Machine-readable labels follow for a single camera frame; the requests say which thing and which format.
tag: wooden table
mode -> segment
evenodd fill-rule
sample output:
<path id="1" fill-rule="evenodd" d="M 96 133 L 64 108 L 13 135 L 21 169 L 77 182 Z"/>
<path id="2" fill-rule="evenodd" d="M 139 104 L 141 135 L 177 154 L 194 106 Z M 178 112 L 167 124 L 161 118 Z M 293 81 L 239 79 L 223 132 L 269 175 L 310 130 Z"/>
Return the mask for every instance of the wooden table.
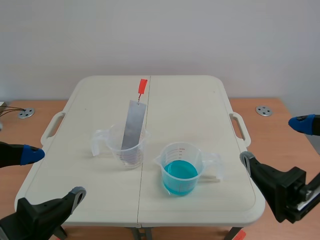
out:
<path id="1" fill-rule="evenodd" d="M 15 101 L 11 104 L 20 108 L 35 108 L 34 116 L 17 118 L 11 112 L 0 118 L 3 130 L 0 141 L 9 144 L 28 144 L 41 147 L 40 138 L 55 113 L 61 111 L 67 101 Z M 277 98 L 231 99 L 232 109 L 239 113 L 246 123 L 252 143 L 248 148 L 261 163 L 280 171 L 297 166 L 307 172 L 307 181 L 320 172 L 320 158 L 307 138 L 288 126 L 290 113 Z M 273 115 L 263 117 L 255 112 L 258 105 L 267 105 Z M 10 166 L 0 168 L 0 218 L 14 212 L 16 194 L 31 166 Z M 317 239 L 320 234 L 320 206 L 316 206 L 303 220 L 294 225 L 285 221 L 278 223 L 268 205 L 263 216 L 253 225 L 246 227 L 245 240 L 298 240 Z M 70 240 L 133 239 L 130 230 L 123 227 L 66 227 Z M 152 230 L 154 240 L 222 240 L 227 227 L 157 227 Z"/>

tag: red object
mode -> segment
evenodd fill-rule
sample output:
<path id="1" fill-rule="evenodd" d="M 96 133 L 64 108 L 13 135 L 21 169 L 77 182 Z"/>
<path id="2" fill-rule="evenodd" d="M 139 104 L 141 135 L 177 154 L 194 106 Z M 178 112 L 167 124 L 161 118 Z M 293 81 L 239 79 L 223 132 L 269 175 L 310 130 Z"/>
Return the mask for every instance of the red object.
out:
<path id="1" fill-rule="evenodd" d="M 233 240 L 243 240 L 243 239 L 245 239 L 246 235 L 247 235 L 247 234 L 246 234 L 243 230 L 241 230 L 241 231 L 234 237 Z"/>
<path id="2" fill-rule="evenodd" d="M 138 91 L 139 94 L 145 93 L 147 82 L 148 82 L 148 79 L 141 79 L 140 80 L 139 91 Z"/>

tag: table handle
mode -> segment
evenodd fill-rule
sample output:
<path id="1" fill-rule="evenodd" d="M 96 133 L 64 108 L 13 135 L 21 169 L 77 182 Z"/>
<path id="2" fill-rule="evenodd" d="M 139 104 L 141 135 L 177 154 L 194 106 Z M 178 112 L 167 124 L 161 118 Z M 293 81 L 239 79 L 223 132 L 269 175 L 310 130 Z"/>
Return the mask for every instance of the table handle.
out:
<path id="1" fill-rule="evenodd" d="M 236 112 L 231 113 L 230 116 L 236 121 L 236 123 L 239 126 L 239 130 L 241 132 L 241 136 L 244 141 L 245 147 L 246 148 L 249 147 L 251 144 L 251 138 L 250 138 L 249 132 L 247 130 L 247 127 L 245 125 L 244 119 L 242 118 L 242 116 L 240 114 L 238 114 Z"/>
<path id="2" fill-rule="evenodd" d="M 47 139 L 49 139 L 55 135 L 55 134 L 53 134 L 53 131 L 57 128 L 57 125 L 60 124 L 60 120 L 62 120 L 65 117 L 65 115 L 66 115 L 65 112 L 60 111 L 53 116 L 53 118 L 51 119 L 49 125 L 46 127 L 46 130 L 44 131 L 44 133 L 40 139 L 40 142 L 42 145 L 45 144 Z"/>

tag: measuring cup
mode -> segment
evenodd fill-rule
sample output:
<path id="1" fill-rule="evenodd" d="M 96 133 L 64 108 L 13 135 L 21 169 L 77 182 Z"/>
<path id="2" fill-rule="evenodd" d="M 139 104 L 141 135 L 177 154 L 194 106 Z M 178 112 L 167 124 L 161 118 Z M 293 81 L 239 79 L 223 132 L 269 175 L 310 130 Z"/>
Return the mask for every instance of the measuring cup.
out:
<path id="1" fill-rule="evenodd" d="M 215 167 L 216 179 L 221 181 L 224 175 L 224 167 L 219 154 L 202 152 L 186 142 L 167 145 L 155 162 L 161 167 L 165 188 L 170 193 L 180 196 L 187 195 L 195 188 L 199 177 L 208 167 Z M 171 171 L 180 178 L 171 175 Z"/>
<path id="2" fill-rule="evenodd" d="M 121 122 L 113 125 L 108 130 L 95 131 L 91 139 L 93 156 L 99 155 L 99 141 L 104 141 L 114 158 L 122 161 L 126 168 L 136 168 L 139 166 L 144 160 L 146 141 L 151 134 L 142 127 L 139 144 L 132 148 L 121 150 L 125 125 L 126 122 Z"/>

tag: white wall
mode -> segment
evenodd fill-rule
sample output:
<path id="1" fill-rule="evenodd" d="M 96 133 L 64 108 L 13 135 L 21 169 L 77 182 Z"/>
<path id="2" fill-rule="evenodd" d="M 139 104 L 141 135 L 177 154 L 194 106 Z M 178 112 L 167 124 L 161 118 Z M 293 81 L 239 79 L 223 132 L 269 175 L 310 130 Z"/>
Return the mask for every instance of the white wall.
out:
<path id="1" fill-rule="evenodd" d="M 0 100 L 91 75 L 212 75 L 320 114 L 320 0 L 0 0 Z"/>

